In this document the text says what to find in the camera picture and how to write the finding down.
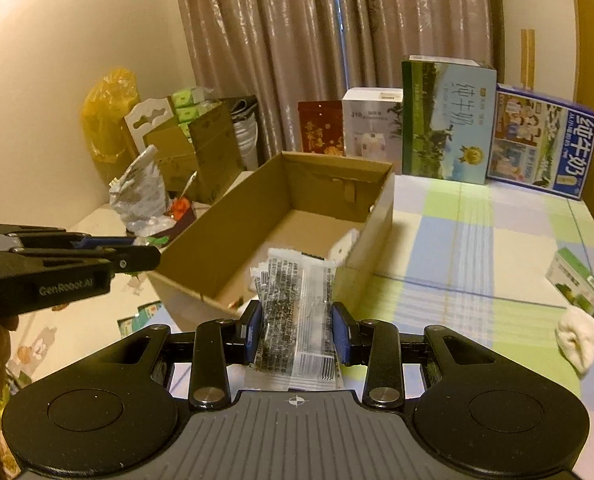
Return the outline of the beige curtain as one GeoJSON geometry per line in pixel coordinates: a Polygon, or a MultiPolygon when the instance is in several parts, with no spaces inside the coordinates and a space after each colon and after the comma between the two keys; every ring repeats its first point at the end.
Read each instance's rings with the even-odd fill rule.
{"type": "Polygon", "coordinates": [[[503,0],[178,0],[198,84],[254,96],[265,157],[302,147],[297,106],[397,87],[411,54],[500,67],[503,0]]]}

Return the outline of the open brown cardboard box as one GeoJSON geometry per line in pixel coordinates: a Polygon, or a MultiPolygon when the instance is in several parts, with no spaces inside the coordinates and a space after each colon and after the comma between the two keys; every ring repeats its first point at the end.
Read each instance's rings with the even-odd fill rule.
{"type": "Polygon", "coordinates": [[[214,318],[238,318],[237,301],[253,295],[249,270],[269,249],[328,258],[357,230],[332,292],[354,311],[392,226],[393,191],[388,162],[283,152],[164,248],[150,282],[172,320],[189,332],[214,318]]]}

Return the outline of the green tissue packs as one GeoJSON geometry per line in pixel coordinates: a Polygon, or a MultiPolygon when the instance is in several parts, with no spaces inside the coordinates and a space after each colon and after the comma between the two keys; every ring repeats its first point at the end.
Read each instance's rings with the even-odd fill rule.
{"type": "Polygon", "coordinates": [[[179,124],[189,124],[221,103],[213,95],[213,90],[205,87],[184,88],[175,91],[171,96],[171,101],[179,124]]]}

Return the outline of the white square lidded container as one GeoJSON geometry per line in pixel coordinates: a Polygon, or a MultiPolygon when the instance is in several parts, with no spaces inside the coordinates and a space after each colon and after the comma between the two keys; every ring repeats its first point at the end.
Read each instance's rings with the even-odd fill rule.
{"type": "Polygon", "coordinates": [[[350,229],[329,249],[327,260],[335,263],[336,266],[341,266],[347,260],[359,236],[360,231],[358,229],[350,229]]]}

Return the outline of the green tissue pack bundle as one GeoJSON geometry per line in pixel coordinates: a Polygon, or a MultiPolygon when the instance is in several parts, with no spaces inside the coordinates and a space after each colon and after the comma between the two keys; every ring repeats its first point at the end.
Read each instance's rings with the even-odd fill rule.
{"type": "Polygon", "coordinates": [[[130,336],[144,328],[162,307],[163,303],[161,301],[153,301],[139,306],[134,315],[128,318],[120,318],[117,321],[120,337],[130,336]]]}

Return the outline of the brown cardboard carton stack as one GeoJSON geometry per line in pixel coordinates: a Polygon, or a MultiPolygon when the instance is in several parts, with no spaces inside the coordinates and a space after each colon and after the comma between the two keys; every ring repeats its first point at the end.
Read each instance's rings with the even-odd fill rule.
{"type": "Polygon", "coordinates": [[[213,204],[245,169],[236,140],[231,110],[219,102],[188,124],[146,133],[147,146],[156,150],[156,162],[166,190],[191,202],[213,204]]]}

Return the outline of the red gift box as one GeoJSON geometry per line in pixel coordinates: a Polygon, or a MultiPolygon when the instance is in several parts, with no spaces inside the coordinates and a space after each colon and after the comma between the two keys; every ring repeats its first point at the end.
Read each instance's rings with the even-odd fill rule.
{"type": "Polygon", "coordinates": [[[302,150],[344,156],[344,116],[340,101],[298,103],[302,150]]]}

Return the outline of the plaid blue green tablecloth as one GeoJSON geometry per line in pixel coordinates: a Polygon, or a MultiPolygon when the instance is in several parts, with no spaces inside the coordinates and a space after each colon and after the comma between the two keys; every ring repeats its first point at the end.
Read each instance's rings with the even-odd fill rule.
{"type": "MultiPolygon", "coordinates": [[[[590,412],[576,469],[594,479],[594,364],[579,376],[560,354],[554,330],[566,300],[545,277],[564,247],[594,273],[584,203],[498,182],[394,176],[392,226],[352,312],[408,333],[449,326],[566,386],[590,412]]],[[[144,302],[161,301],[149,275],[128,287],[144,302]]]]}

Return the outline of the light blue milk carton box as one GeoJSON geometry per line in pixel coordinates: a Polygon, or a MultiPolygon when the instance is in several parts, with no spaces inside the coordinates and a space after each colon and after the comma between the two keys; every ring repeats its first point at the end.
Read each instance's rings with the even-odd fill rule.
{"type": "Polygon", "coordinates": [[[466,58],[402,61],[402,172],[483,184],[492,143],[498,75],[466,58]]]}

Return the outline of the green medicine box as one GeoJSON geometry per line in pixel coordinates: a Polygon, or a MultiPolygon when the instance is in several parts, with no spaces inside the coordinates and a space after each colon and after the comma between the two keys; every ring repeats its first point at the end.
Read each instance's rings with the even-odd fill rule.
{"type": "Polygon", "coordinates": [[[594,316],[594,274],[568,248],[555,252],[545,277],[572,306],[594,316]]]}

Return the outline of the white knitted cloth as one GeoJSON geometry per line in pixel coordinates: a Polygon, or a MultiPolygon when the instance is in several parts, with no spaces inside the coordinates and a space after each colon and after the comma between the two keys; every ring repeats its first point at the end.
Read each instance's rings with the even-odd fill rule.
{"type": "Polygon", "coordinates": [[[559,350],[580,374],[594,364],[594,318],[578,307],[570,306],[555,328],[559,350]]]}

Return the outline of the black printed snack packets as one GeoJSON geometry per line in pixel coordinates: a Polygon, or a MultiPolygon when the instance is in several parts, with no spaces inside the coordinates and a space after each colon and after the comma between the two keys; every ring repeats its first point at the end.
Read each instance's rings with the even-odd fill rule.
{"type": "Polygon", "coordinates": [[[263,313],[250,389],[324,391],[344,385],[332,334],[335,263],[271,248],[251,270],[263,313]]]}

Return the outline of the white carved chair back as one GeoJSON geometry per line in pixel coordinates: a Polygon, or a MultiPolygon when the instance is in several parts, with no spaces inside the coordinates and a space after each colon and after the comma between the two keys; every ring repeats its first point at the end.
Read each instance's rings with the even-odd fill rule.
{"type": "Polygon", "coordinates": [[[146,148],[145,136],[147,133],[157,129],[164,129],[175,126],[178,123],[171,99],[149,98],[138,102],[132,107],[123,121],[128,127],[136,149],[139,153],[146,148]]]}

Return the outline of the silver foil bag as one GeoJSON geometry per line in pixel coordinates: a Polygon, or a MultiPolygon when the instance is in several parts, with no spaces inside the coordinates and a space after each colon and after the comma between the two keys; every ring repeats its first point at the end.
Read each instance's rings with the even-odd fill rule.
{"type": "Polygon", "coordinates": [[[170,230],[176,221],[170,216],[170,200],[157,165],[158,150],[149,145],[126,172],[109,185],[109,205],[126,229],[148,237],[170,230]]]}

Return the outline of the dark blue milk carton box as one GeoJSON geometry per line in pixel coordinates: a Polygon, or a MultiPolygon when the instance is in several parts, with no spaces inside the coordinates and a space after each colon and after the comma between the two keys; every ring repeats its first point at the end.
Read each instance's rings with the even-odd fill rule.
{"type": "Polygon", "coordinates": [[[594,112],[499,84],[488,177],[580,200],[594,152],[594,112]]]}

